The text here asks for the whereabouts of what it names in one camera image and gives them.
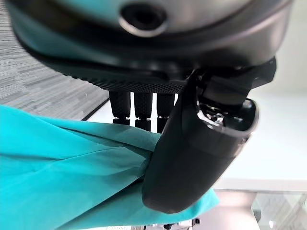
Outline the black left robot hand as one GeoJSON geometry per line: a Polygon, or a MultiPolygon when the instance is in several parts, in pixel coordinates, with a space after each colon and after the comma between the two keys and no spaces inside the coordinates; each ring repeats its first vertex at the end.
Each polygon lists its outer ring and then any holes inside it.
{"type": "Polygon", "coordinates": [[[35,59],[110,92],[178,94],[142,201],[193,205],[255,130],[250,90],[271,82],[291,0],[7,0],[12,30],[35,59]]]}

